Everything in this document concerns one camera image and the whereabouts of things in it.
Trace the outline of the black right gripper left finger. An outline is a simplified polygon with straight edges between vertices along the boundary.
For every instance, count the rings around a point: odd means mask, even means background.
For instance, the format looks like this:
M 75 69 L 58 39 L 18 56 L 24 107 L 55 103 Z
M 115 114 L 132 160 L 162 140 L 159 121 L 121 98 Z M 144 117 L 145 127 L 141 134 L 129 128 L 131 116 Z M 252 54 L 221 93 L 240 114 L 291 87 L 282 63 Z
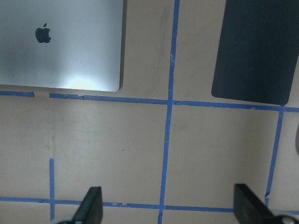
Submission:
M 78 210 L 73 216 L 72 224 L 100 224 L 103 219 L 103 202 L 101 187 L 90 187 Z

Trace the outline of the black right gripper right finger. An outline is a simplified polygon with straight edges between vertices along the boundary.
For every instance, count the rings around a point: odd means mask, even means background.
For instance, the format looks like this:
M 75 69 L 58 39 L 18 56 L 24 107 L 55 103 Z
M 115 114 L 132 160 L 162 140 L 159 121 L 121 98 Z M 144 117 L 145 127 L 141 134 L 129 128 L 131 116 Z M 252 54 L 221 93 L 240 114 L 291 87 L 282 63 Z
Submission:
M 278 219 L 246 184 L 234 185 L 234 215 L 240 224 L 278 223 Z

